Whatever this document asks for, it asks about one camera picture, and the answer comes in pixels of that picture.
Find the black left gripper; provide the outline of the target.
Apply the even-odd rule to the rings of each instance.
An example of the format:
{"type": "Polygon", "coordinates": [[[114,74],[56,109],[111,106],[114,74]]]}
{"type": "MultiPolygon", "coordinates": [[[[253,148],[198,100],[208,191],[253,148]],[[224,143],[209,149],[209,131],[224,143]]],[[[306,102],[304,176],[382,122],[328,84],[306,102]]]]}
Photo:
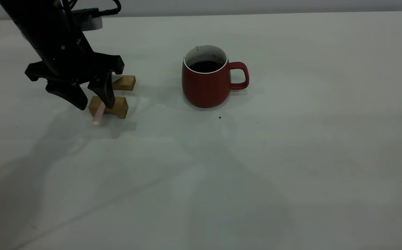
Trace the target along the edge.
{"type": "Polygon", "coordinates": [[[47,83],[46,91],[65,99],[80,110],[85,110],[88,98],[80,86],[72,84],[90,81],[88,89],[95,92],[106,107],[112,109],[115,104],[112,72],[122,74],[123,70],[124,62],[119,55],[94,52],[83,64],[63,62],[56,69],[51,69],[44,61],[31,63],[25,74],[31,81],[44,78],[59,82],[47,83]]]}

